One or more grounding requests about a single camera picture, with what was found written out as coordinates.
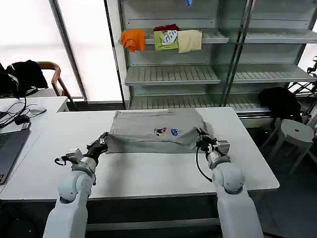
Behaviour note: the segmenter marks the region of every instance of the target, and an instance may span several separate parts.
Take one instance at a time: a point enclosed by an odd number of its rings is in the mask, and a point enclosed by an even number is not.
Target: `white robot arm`
[[[55,159],[58,165],[70,161],[72,171],[58,186],[59,198],[46,222],[44,238],[84,238],[88,212],[87,199],[95,184],[95,169],[100,154],[106,152],[107,132],[87,146],[83,155],[79,149],[71,150],[65,156]]]
[[[218,141],[203,130],[199,130],[198,133],[200,139],[197,147],[205,151],[212,171],[211,179],[200,170],[197,154],[196,162],[199,171],[216,187],[223,238],[263,238],[256,207],[244,188],[244,175],[227,156],[229,142]]]
[[[227,156],[229,143],[199,130],[197,148],[205,151],[212,177],[200,172],[216,187],[218,214],[224,238],[263,238],[261,225],[253,200],[244,188],[241,170],[231,163]],[[70,161],[71,173],[58,186],[59,199],[50,212],[44,238],[84,238],[87,225],[87,199],[95,184],[95,169],[101,153],[106,152],[107,132],[87,146],[88,153],[82,155],[79,149],[72,150],[55,159],[59,165]]]

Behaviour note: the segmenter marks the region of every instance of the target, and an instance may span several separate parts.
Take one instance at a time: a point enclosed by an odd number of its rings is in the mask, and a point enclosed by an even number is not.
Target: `white stool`
[[[314,130],[310,126],[304,125],[300,122],[284,119],[282,120],[280,126],[275,128],[275,130],[272,132],[272,134],[269,136],[269,138],[266,140],[263,146],[261,146],[260,149],[263,149],[267,145],[267,143],[270,141],[277,130],[278,141],[268,155],[267,161],[270,162],[274,159],[277,151],[282,146],[284,141],[293,144],[299,149],[300,155],[298,156],[296,162],[289,172],[291,175],[313,145],[313,138],[315,136]]]

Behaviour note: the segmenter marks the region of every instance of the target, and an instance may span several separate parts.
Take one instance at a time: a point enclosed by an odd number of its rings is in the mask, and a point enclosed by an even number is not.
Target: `black cable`
[[[9,107],[4,113],[6,113],[6,116],[9,116],[9,118],[6,118],[6,119],[3,119],[3,120],[1,120],[0,121],[0,124],[1,123],[3,123],[4,121],[4,123],[6,123],[8,120],[10,120],[11,118],[14,118],[18,113],[20,113],[21,111],[23,112],[23,109],[21,109],[21,110],[19,110],[19,111],[17,111],[17,112],[14,112],[14,113],[12,113],[12,112],[9,112],[9,110],[14,106],[14,105],[16,105],[16,104],[20,104],[20,103],[22,103],[22,102],[17,102],[17,103],[14,103],[14,104],[12,104],[11,105],[11,107]]]
[[[23,108],[22,108],[20,111],[17,112],[17,115],[15,115],[14,118],[13,118],[11,121],[5,122],[5,123],[1,123],[1,124],[0,124],[0,129],[5,128],[7,125],[10,125],[12,122],[14,122],[14,119],[15,119],[17,116],[21,115],[21,114],[24,112],[25,108],[26,108],[26,96],[24,96],[24,106],[23,106]]]
[[[203,172],[203,171],[200,169],[200,167],[199,167],[199,164],[198,164],[198,150],[199,150],[199,147],[197,147],[197,151],[196,151],[196,165],[197,165],[197,168],[198,168],[199,172],[200,172],[209,182],[212,182],[212,179],[211,179],[210,177],[206,176],[206,175],[204,174],[204,172]]]
[[[36,114],[36,115],[34,115],[34,116],[32,116],[32,117],[29,117],[29,118],[34,118],[34,117],[36,117],[36,116],[38,116],[38,115],[40,115],[40,114],[43,114],[44,112],[46,112],[47,110],[45,109],[44,111],[42,111],[42,112],[40,112],[40,113],[38,113],[38,114]]]

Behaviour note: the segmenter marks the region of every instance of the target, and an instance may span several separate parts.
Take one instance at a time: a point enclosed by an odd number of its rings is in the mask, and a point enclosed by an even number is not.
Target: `folded clothes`
[[[124,48],[128,48],[130,52],[144,51],[145,49],[145,31],[129,30],[121,34]]]
[[[153,31],[179,31],[178,26],[176,24],[166,25],[166,26],[158,26],[154,28]]]
[[[178,52],[198,51],[202,49],[203,34],[196,30],[178,31]]]
[[[177,31],[155,31],[154,42],[156,51],[178,49]]]

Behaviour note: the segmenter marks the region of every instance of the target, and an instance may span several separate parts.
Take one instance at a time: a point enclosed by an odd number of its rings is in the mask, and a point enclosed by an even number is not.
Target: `orange cloth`
[[[135,50],[144,51],[145,49],[145,31],[129,30],[121,34],[124,48],[128,48],[130,52]]]

